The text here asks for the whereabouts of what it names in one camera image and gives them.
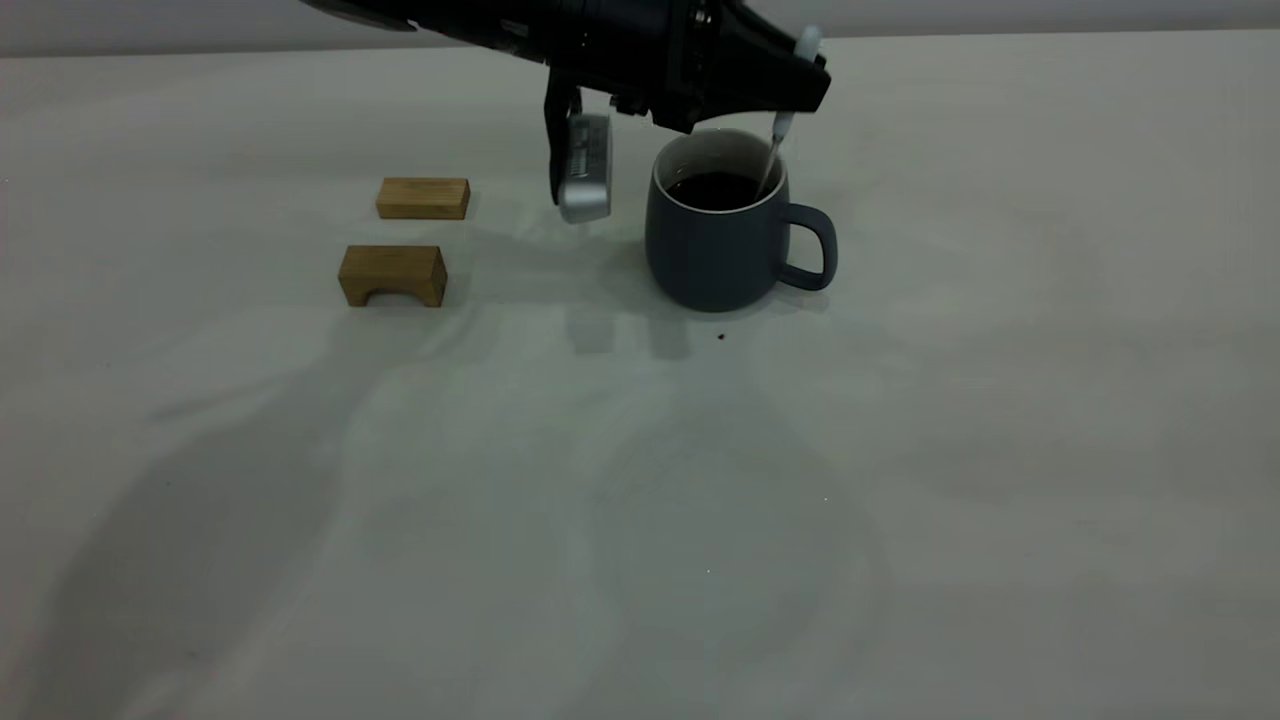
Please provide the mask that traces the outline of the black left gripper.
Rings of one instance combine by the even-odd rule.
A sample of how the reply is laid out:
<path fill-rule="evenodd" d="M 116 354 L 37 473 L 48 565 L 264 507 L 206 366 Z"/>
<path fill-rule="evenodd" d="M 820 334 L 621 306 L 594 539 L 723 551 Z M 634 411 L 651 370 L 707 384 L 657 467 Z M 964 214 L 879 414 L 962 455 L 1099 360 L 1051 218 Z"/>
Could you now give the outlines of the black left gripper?
<path fill-rule="evenodd" d="M 724 49 L 742 31 L 742 95 Z M 744 1 L 577 1 L 575 85 L 614 108 L 689 132 L 745 111 L 814 113 L 829 88 L 824 32 L 792 36 Z"/>

